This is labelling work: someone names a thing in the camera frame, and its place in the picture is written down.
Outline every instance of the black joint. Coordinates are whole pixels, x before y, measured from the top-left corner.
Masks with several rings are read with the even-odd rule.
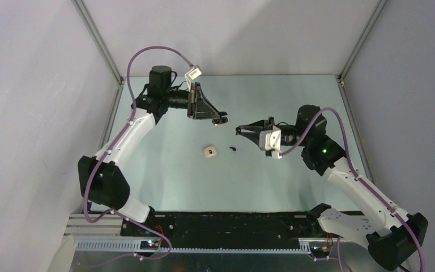
[[[424,236],[428,228],[428,220],[420,213],[408,216],[407,224],[420,245],[423,245]],[[407,260],[417,248],[411,235],[404,226],[392,226],[391,233],[381,237],[378,233],[366,235],[369,242],[368,251],[371,257],[383,268],[394,271],[400,264]]]
[[[84,197],[87,181],[97,164],[95,157],[83,156],[78,162],[81,196]],[[129,199],[130,188],[118,166],[102,163],[92,179],[89,200],[119,210]]]
[[[308,220],[308,224],[310,226],[310,230],[313,235],[319,236],[326,233],[319,225],[318,219],[321,217],[321,214],[323,212],[325,212],[330,208],[331,208],[330,205],[321,203],[306,214],[306,219]]]

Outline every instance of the metal profile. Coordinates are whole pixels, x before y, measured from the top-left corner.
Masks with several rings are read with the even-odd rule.
[[[363,48],[364,42],[366,42],[366,40],[368,39],[371,30],[374,28],[376,21],[381,16],[388,2],[389,0],[379,0],[379,2],[377,3],[371,15],[371,18],[369,18],[368,23],[366,24],[366,27],[362,31],[361,36],[359,36],[359,39],[357,40],[357,43],[354,46],[351,55],[349,55],[348,60],[346,61],[346,64],[343,67],[343,70],[339,74],[339,78],[341,80],[344,80],[344,78],[348,75],[351,66],[353,65],[354,61],[356,60],[356,57],[358,56],[359,52]]]
[[[108,65],[109,69],[113,73],[113,76],[117,83],[121,83],[122,76],[119,73],[119,70],[117,69],[116,63],[114,62],[113,57],[111,56],[111,53],[109,52],[108,47],[106,46],[106,43],[104,42],[103,37],[101,36],[101,33],[99,33],[99,30],[97,29],[97,26],[92,19],[91,14],[89,13],[89,10],[87,9],[86,4],[84,3],[84,0],[72,0],[74,6],[76,7],[76,10],[79,13],[79,16],[81,17],[82,21],[84,22],[84,25],[86,26],[87,30],[89,31],[89,34],[91,35],[94,43],[97,46],[97,49],[101,53],[102,57],[104,58],[104,61]]]
[[[341,80],[339,78],[336,78],[336,82],[338,84],[339,92],[341,93],[341,98],[343,99],[344,108],[346,109],[346,114],[348,115],[349,123],[351,124],[351,130],[353,131],[356,140],[357,151],[359,152],[359,156],[361,157],[362,166],[364,167],[364,172],[366,173],[368,179],[372,183],[375,183],[373,181],[373,175],[371,174],[371,168],[369,167],[368,158],[366,157],[366,153],[364,152],[364,146],[363,146],[363,142],[361,141],[361,137],[359,135],[359,129],[357,128],[356,120],[354,118],[354,115],[351,110],[351,106],[349,104],[348,96],[346,95],[344,87],[341,84]]]
[[[119,107],[119,102],[121,101],[122,90],[124,89],[124,82],[119,83],[117,86],[116,94],[113,98],[111,108],[108,113],[108,118],[106,119],[106,125],[104,127],[103,136],[101,137],[101,142],[99,143],[99,148],[104,146],[111,136],[112,127],[116,119],[117,109]]]
[[[143,239],[79,239],[76,251],[98,252],[155,252],[153,249],[141,249]],[[247,253],[247,254],[309,254],[309,242],[299,240],[300,248],[296,249],[206,249],[206,248],[173,248],[173,253]],[[168,248],[160,248],[159,252],[166,252]]]

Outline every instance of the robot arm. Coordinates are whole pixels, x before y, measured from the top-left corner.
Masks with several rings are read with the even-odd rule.
[[[298,143],[319,111],[319,107],[304,105],[298,111],[295,125],[283,122],[274,124],[274,119],[269,117],[268,120],[238,126],[236,134],[253,141],[266,152],[266,156],[280,159],[284,154],[280,150],[281,146],[294,146]],[[329,232],[343,236],[366,248],[385,269],[395,270],[417,249],[398,216],[406,220],[420,245],[428,221],[420,213],[410,215],[357,169],[352,171],[345,150],[326,135],[326,124],[322,115],[311,124],[305,138],[299,143],[303,147],[301,157],[309,169],[338,186],[367,220],[356,219],[322,203],[307,215],[313,232],[316,235]]]
[[[187,116],[194,120],[211,119],[214,125],[228,121],[225,112],[219,112],[204,96],[199,83],[190,84],[190,90],[171,87],[173,71],[167,66],[154,66],[149,75],[149,84],[136,98],[137,109],[132,120],[127,119],[127,130],[111,139],[93,157],[83,156],[78,163],[81,195],[84,197],[86,185],[91,172],[97,164],[97,158],[107,152],[92,178],[89,200],[119,211],[128,218],[145,223],[154,209],[130,194],[130,187],[121,172],[130,155],[137,148],[144,136],[159,122],[168,108],[187,109]]]

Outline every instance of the purple cable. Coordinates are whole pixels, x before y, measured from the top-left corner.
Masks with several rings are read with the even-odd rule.
[[[179,55],[190,67],[193,67],[194,65],[183,55],[183,54],[181,54],[179,51],[177,51],[177,50],[175,50],[175,49],[172,49],[172,48],[170,48],[170,47],[167,47],[167,46],[149,46],[149,47],[146,47],[146,48],[144,48],[144,49],[141,49],[140,51],[138,51],[137,53],[135,53],[134,54],[134,56],[131,58],[131,60],[129,61],[129,64],[128,64],[128,66],[127,66],[127,74],[126,74],[126,81],[127,81],[127,87],[129,88],[129,93],[131,94],[131,98],[132,98],[132,100],[133,100],[133,108],[132,108],[132,112],[131,112],[131,116],[129,117],[129,119],[126,121],[126,125],[121,129],[121,131],[119,131],[119,133],[117,134],[117,136],[116,136],[116,138],[112,141],[112,143],[109,145],[109,147],[108,147],[108,149],[106,150],[106,152],[104,152],[103,153],[103,155],[99,158],[99,160],[97,161],[97,163],[96,163],[96,166],[94,166],[94,168],[92,169],[92,171],[91,171],[91,174],[89,175],[89,178],[88,178],[88,180],[87,180],[87,183],[86,183],[86,189],[85,189],[85,191],[84,191],[84,205],[83,205],[83,207],[84,207],[84,217],[86,218],[86,221],[87,222],[89,222],[89,223],[96,223],[97,221],[99,221],[104,215],[106,215],[106,214],[108,214],[108,213],[110,213],[111,211],[113,211],[113,209],[107,209],[107,210],[105,210],[102,214],[100,214],[96,219],[92,219],[90,216],[89,216],[89,212],[88,212],[88,200],[89,200],[89,190],[91,189],[91,184],[92,184],[92,180],[94,179],[94,177],[96,176],[96,174],[97,174],[97,170],[99,169],[99,167],[101,166],[101,164],[103,163],[103,161],[104,161],[104,159],[108,156],[108,152],[107,151],[109,151],[109,150],[112,150],[113,148],[114,148],[114,146],[119,142],[119,140],[122,138],[122,136],[126,133],[126,131],[127,131],[127,129],[130,127],[130,124],[129,124],[129,122],[131,121],[131,120],[133,120],[134,119],[134,116],[136,115],[136,111],[137,111],[137,105],[136,105],[136,99],[135,99],[135,97],[134,97],[134,93],[133,93],[133,89],[132,89],[132,87],[131,87],[131,80],[130,80],[130,78],[131,78],[131,65],[133,64],[133,61],[137,58],[137,56],[139,56],[141,53],[143,53],[143,52],[145,52],[145,51],[148,51],[148,50],[151,50],[151,49],[164,49],[164,50],[168,50],[168,51],[171,51],[171,52],[174,52],[174,53],[176,53],[177,55]],[[172,244],[171,244],[171,241],[169,241],[169,239],[166,237],[166,236],[164,236],[163,234],[161,234],[161,233],[158,233],[158,232],[156,232],[156,231],[154,231],[154,230],[152,230],[152,229],[150,229],[150,228],[147,228],[146,226],[144,226],[143,224],[140,224],[139,222],[137,222],[137,221],[135,221],[135,220],[133,220],[133,219],[131,219],[131,218],[127,218],[127,217],[125,217],[124,215],[122,215],[121,213],[119,213],[119,212],[117,212],[117,211],[115,211],[115,213],[117,214],[117,215],[119,215],[120,217],[122,217],[123,219],[128,219],[129,221],[131,221],[132,223],[134,223],[134,224],[136,224],[136,225],[138,225],[139,227],[141,227],[141,228],[143,228],[143,229],[145,229],[145,230],[147,230],[147,231],[149,231],[149,232],[151,232],[151,233],[154,233],[154,234],[156,234],[156,235],[158,235],[159,237],[161,237],[161,238],[163,238],[168,244],[169,244],[169,250],[165,253],[165,254],[163,254],[162,256],[159,256],[159,257],[145,257],[145,256],[140,256],[141,258],[144,258],[144,259],[148,259],[148,260],[158,260],[158,259],[161,259],[161,258],[164,258],[165,256],[167,256],[170,252],[171,252],[171,250],[172,250]],[[98,264],[98,265],[94,265],[94,266],[92,266],[92,267],[88,267],[88,268],[93,268],[93,267],[99,267],[99,266],[102,266],[102,265],[106,265],[106,264],[108,264],[108,263],[110,263],[110,262],[112,262],[112,261],[115,261],[115,260],[117,260],[117,259],[119,259],[119,258],[122,258],[122,257],[126,257],[126,256],[133,256],[134,255],[134,253],[127,253],[127,254],[123,254],[123,255],[120,255],[120,256],[117,256],[116,258],[113,258],[113,259],[111,259],[111,260],[109,260],[109,261],[107,261],[107,262],[104,262],[104,263],[101,263],[101,264]]]
[[[308,127],[306,127],[306,129],[304,130],[303,134],[301,135],[301,137],[299,138],[299,140],[288,150],[284,151],[281,153],[281,156],[287,155],[289,154],[291,151],[293,151],[296,147],[298,147],[301,142],[304,140],[304,138],[306,137],[306,135],[308,134],[309,130],[311,129],[312,125],[316,122],[316,119],[319,117],[319,115],[321,115],[323,112],[325,111],[330,111],[334,114],[334,116],[336,116],[336,119],[338,119],[339,122],[339,126],[341,127],[341,133],[343,134],[343,141],[344,141],[344,150],[346,152],[346,160],[348,162],[349,168],[351,169],[355,179],[358,179],[359,182],[361,184],[363,184],[376,198],[378,198],[379,201],[381,201],[381,203],[391,212],[394,213],[394,211],[396,210],[394,207],[392,207],[391,205],[389,205],[389,203],[387,203],[371,186],[369,186],[362,178],[358,177],[358,173],[356,172],[354,166],[352,165],[351,162],[351,156],[349,154],[349,147],[348,147],[348,139],[346,137],[346,132],[344,131],[344,124],[343,124],[343,120],[341,120],[341,117],[339,116],[338,112],[333,109],[333,108],[322,108],[318,113],[316,113],[316,115],[311,119],[311,121],[308,124]],[[411,230],[411,228],[408,226],[408,224],[406,223],[406,221],[404,221],[404,219],[399,215],[399,214],[395,214],[394,216],[396,216],[396,218],[399,220],[399,222],[404,226],[404,228],[408,231],[409,235],[411,235],[411,239],[413,240],[414,244],[416,245],[416,249],[417,249],[417,253],[419,255],[419,262],[421,265],[421,268],[419,269],[420,272],[424,272],[426,270],[426,263],[424,260],[424,253],[423,253],[423,249],[421,249],[421,245],[419,244],[419,241],[417,240],[416,235],[414,234],[414,232]]]
[[[328,261],[328,260],[333,260],[333,261],[339,261],[339,259],[338,258],[335,258],[335,257],[329,257],[329,259],[328,258],[316,258],[316,261]],[[351,267],[345,262],[345,261],[342,261],[343,262],[343,264],[346,266],[346,268],[349,270],[349,272],[353,272],[352,271],[352,269],[351,269]]]
[[[338,237],[338,242],[336,243],[336,247],[338,248],[338,263],[339,269],[343,272],[343,263],[344,261],[341,259],[341,250],[339,249],[339,244],[341,243],[341,236]]]

